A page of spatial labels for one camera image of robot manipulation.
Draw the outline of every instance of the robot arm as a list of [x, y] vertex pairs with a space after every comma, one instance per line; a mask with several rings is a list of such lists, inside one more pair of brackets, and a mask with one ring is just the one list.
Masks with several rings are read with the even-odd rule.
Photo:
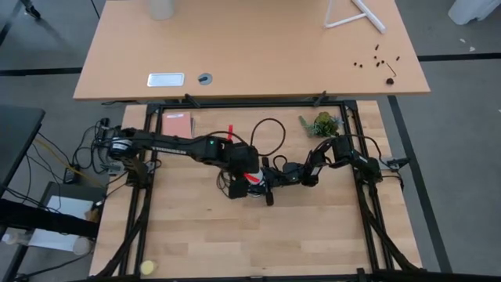
[[[326, 139], [308, 154], [304, 164], [286, 162], [283, 170], [271, 168], [267, 157], [263, 157], [263, 167], [259, 168], [259, 156], [255, 147], [245, 142], [233, 143], [221, 137], [207, 135], [186, 139], [177, 136], [162, 136], [128, 128], [119, 132], [110, 142], [109, 155], [121, 161], [128, 171], [128, 183], [140, 188], [151, 187], [151, 173], [139, 161], [138, 153], [144, 150], [186, 155], [193, 160], [214, 165], [228, 172], [230, 199], [245, 197], [247, 194], [266, 196], [268, 205], [273, 205], [272, 189], [278, 186], [302, 184], [315, 186], [324, 166], [340, 168], [352, 165], [366, 181], [377, 183], [382, 180], [379, 163], [374, 158], [364, 158], [356, 150], [351, 150], [348, 136]], [[325, 153], [333, 150], [332, 163]]]
[[124, 164], [129, 173], [128, 182], [142, 188], [152, 185], [147, 166], [137, 158], [143, 150], [186, 155], [229, 172], [234, 176], [229, 187], [230, 198], [245, 197], [248, 183], [244, 174], [259, 171], [258, 151], [246, 143], [233, 143], [211, 135], [186, 139], [124, 129], [111, 140], [109, 155]]

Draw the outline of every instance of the white paper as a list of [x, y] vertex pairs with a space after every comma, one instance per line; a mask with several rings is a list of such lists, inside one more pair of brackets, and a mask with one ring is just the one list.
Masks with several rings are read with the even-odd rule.
[[[57, 209], [59, 207], [59, 196], [51, 196], [47, 207]], [[91, 207], [91, 201], [61, 197], [61, 208], [59, 212], [65, 215], [76, 216], [79, 219], [85, 219], [85, 213], [89, 211]], [[31, 237], [29, 245], [62, 251], [73, 251], [73, 244], [77, 239], [77, 235], [62, 235], [57, 232], [36, 229]]]

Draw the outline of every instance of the yellow ball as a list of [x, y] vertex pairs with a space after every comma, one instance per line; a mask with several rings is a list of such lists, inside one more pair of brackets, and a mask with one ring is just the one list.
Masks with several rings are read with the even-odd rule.
[[150, 275], [155, 270], [155, 262], [147, 260], [141, 263], [141, 274]]

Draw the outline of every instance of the yellow cable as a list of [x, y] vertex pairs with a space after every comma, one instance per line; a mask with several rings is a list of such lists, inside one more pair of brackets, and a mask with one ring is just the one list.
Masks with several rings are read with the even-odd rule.
[[82, 177], [86, 178], [88, 181], [100, 186], [100, 187], [103, 187], [103, 184], [101, 184], [99, 181], [97, 181], [96, 179], [92, 178], [91, 176], [88, 176], [82, 172], [79, 172], [78, 170], [72, 168], [69, 164], [65, 163], [63, 160], [61, 160], [61, 158], [59, 158], [59, 156], [56, 154], [56, 152], [54, 152], [54, 150], [49, 146], [47, 145], [46, 143], [44, 143], [43, 141], [39, 140], [39, 139], [35, 139], [34, 140], [36, 143], [39, 143], [40, 145], [42, 145], [52, 156], [54, 156], [56, 158], [56, 160], [58, 160], [61, 164], [63, 164], [65, 167], [67, 167], [69, 170], [71, 170], [72, 172], [78, 174], [78, 175], [81, 175]]

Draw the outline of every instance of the gray floor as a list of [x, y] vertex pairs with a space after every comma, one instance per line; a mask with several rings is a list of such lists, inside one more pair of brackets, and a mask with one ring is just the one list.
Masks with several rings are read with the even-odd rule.
[[[15, 5], [0, 2], [0, 27]], [[100, 11], [104, 0], [95, 0]], [[501, 9], [487, 20], [456, 26], [447, 11], [453, 0], [397, 0], [403, 20], [419, 55], [469, 52], [501, 52]], [[45, 22], [36, 24], [19, 13], [0, 46], [0, 70], [81, 67], [98, 19], [89, 0], [38, 0], [35, 6]], [[414, 149], [419, 159], [445, 247], [457, 273], [501, 276], [501, 60], [423, 63], [432, 89], [429, 96], [400, 97]], [[75, 102], [77, 74], [33, 77], [0, 77], [0, 103], [42, 107], [47, 115], [41, 132], [66, 152], [77, 146], [82, 132], [101, 117], [120, 124], [124, 107], [102, 107], [97, 102]], [[378, 97], [395, 156], [403, 156], [402, 144], [386, 97]], [[63, 168], [47, 157], [56, 173]], [[424, 266], [438, 270], [423, 212], [410, 172], [403, 171], [405, 199]], [[26, 192], [27, 166], [20, 166], [12, 188]], [[31, 196], [39, 198], [51, 180], [33, 165]], [[0, 275], [13, 249], [0, 244]], [[61, 251], [30, 250], [22, 265], [29, 273], [54, 266], [73, 255]], [[33, 281], [84, 278], [90, 258], [34, 277]]]

